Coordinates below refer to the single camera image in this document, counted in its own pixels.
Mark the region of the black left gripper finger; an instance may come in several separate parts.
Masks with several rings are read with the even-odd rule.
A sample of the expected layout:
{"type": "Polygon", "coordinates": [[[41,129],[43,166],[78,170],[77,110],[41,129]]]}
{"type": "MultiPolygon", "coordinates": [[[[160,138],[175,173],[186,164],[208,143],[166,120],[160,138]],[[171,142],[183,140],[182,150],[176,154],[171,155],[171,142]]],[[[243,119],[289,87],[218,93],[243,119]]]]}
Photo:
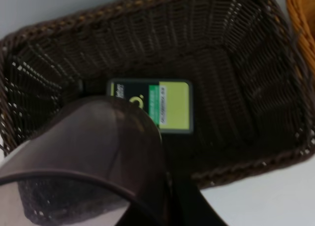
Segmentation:
{"type": "Polygon", "coordinates": [[[136,175],[115,183],[115,192],[130,202],[119,226],[224,226],[226,223],[189,178],[165,172],[136,175]]]}

